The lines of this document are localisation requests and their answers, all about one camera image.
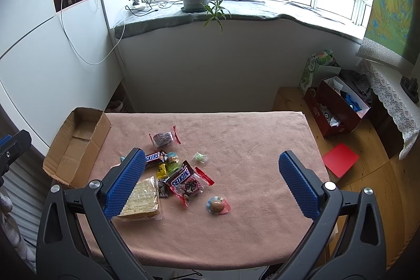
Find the green candy clear wrapper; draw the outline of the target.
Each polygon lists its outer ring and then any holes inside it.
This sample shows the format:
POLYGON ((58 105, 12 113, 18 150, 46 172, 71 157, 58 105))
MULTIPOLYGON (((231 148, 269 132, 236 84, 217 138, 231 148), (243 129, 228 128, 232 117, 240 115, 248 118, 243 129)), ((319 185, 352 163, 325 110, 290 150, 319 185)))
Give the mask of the green candy clear wrapper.
POLYGON ((209 157, 206 154, 201 154, 199 152, 196 152, 192 158, 192 161, 194 163, 202 163, 205 164, 209 160, 209 157))

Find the red box lid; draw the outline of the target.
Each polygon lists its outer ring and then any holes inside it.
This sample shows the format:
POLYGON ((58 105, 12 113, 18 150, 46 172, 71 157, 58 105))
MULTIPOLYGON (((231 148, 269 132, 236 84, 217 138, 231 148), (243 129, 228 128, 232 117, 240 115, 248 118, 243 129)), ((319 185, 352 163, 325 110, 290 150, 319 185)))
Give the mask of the red box lid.
POLYGON ((342 178, 359 160, 359 156, 345 144, 338 144, 322 160, 336 178, 342 178))

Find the brown cardboard box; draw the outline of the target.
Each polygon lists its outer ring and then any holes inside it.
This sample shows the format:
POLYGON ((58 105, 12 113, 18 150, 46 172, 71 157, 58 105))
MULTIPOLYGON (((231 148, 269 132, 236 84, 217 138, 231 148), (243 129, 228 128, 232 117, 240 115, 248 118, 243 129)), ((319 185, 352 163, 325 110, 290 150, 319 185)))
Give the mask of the brown cardboard box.
POLYGON ((106 114, 78 107, 63 122, 43 160, 43 170, 70 188, 83 188, 111 128, 106 114))

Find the landscape painting scroll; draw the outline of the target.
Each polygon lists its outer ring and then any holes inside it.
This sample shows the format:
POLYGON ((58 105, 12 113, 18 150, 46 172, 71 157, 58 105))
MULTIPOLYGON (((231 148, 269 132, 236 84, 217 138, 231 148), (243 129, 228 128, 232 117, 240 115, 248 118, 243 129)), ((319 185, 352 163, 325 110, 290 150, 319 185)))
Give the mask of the landscape painting scroll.
POLYGON ((372 0, 362 56, 411 69, 419 57, 419 0, 372 0))

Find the black patterned candy sachet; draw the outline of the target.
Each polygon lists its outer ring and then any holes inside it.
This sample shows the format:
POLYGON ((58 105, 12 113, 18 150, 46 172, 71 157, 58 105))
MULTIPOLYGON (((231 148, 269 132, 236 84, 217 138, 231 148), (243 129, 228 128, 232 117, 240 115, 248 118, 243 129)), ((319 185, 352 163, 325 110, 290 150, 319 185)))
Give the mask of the black patterned candy sachet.
POLYGON ((159 179, 157 181, 158 185, 158 193, 160 198, 168 198, 169 197, 169 188, 163 179, 159 179))

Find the dark cake bag red ends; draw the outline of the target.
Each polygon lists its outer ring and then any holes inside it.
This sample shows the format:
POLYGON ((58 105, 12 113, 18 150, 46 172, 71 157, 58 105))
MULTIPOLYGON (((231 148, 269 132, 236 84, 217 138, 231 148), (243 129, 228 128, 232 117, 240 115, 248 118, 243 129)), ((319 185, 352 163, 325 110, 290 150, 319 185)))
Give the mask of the dark cake bag red ends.
POLYGON ((152 142, 153 147, 156 149, 160 149, 163 146, 170 145, 174 142, 177 144, 181 144, 181 141, 177 135, 177 127, 175 125, 170 131, 149 134, 149 138, 152 142))

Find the cracker pack clear wrapper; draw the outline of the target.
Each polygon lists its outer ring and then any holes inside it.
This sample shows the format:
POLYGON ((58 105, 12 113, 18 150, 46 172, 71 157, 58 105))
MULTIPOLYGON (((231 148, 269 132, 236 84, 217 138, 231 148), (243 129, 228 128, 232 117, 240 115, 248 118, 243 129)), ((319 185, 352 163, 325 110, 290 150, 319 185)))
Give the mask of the cracker pack clear wrapper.
POLYGON ((118 218, 124 220, 159 220, 162 218, 158 185, 154 176, 137 182, 118 218))

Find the white lace cloth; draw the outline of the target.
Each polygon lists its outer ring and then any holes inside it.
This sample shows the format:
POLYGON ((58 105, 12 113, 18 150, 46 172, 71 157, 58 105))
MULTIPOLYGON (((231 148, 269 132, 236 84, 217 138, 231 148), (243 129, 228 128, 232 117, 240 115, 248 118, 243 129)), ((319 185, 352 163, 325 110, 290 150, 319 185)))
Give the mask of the white lace cloth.
POLYGON ((404 160, 419 138, 419 103, 414 104, 400 85, 402 74, 394 68, 369 60, 361 60, 358 71, 365 74, 372 91, 392 117, 402 134, 404 145, 399 160, 404 160))

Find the large Snickers bar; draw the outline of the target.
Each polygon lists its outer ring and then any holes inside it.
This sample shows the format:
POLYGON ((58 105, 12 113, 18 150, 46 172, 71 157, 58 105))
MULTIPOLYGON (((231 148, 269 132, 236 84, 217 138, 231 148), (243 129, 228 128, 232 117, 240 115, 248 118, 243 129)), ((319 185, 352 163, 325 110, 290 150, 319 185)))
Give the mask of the large Snickers bar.
POLYGON ((169 188, 179 187, 193 174, 193 168, 189 165, 188 161, 184 161, 182 165, 168 178, 166 184, 169 188))

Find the yellow candy sachet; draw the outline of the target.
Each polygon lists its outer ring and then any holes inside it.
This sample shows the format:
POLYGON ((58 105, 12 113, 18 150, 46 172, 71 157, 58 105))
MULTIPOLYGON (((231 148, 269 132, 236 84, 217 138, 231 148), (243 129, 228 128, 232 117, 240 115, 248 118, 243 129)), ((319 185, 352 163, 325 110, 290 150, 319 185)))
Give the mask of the yellow candy sachet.
POLYGON ((157 166, 157 179, 158 180, 164 180, 168 178, 168 171, 165 163, 160 163, 157 166))

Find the small Snickers bar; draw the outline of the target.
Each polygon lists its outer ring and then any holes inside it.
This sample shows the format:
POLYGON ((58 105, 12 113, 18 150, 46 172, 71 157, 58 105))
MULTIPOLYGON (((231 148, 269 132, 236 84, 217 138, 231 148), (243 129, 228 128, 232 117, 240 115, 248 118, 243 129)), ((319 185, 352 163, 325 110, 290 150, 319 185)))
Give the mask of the small Snickers bar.
POLYGON ((168 156, 167 153, 164 151, 157 151, 154 152, 153 154, 149 154, 145 156, 146 158, 146 164, 148 166, 152 166, 152 165, 159 165, 160 163, 166 163, 168 156))

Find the yellow jelly cup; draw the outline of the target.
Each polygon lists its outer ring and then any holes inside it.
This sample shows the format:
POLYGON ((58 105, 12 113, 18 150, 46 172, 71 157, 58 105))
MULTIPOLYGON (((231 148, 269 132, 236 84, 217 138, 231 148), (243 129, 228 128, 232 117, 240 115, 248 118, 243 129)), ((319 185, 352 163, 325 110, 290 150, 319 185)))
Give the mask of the yellow jelly cup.
POLYGON ((167 173, 171 176, 176 170, 180 168, 179 157, 175 152, 167 154, 166 169, 167 173))

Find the nut mix bag red ends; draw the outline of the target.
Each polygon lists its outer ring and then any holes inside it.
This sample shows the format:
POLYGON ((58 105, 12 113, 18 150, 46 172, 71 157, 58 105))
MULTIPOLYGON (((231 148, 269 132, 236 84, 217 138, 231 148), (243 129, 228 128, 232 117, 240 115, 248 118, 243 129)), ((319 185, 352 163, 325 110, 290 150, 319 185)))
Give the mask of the nut mix bag red ends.
POLYGON ((214 180, 206 175, 200 168, 193 168, 194 174, 179 187, 172 187, 170 190, 182 201, 185 208, 189 203, 208 186, 214 185, 214 180))

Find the braised egg round pack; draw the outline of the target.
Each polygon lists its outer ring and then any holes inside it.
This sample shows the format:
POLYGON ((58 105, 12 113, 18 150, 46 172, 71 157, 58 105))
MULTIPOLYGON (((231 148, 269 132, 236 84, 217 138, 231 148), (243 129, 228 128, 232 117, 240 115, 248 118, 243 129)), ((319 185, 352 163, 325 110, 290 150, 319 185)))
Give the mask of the braised egg round pack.
POLYGON ((231 211, 231 206, 225 198, 214 196, 206 203, 206 209, 212 215, 225 215, 231 211))

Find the red open box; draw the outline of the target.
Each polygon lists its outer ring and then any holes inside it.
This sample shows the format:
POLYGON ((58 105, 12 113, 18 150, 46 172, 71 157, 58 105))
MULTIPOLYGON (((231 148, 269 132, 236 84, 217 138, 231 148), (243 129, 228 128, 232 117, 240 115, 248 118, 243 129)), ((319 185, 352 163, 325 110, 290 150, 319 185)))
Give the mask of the red open box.
POLYGON ((307 89, 304 100, 324 138, 351 133, 370 106, 338 76, 307 89))

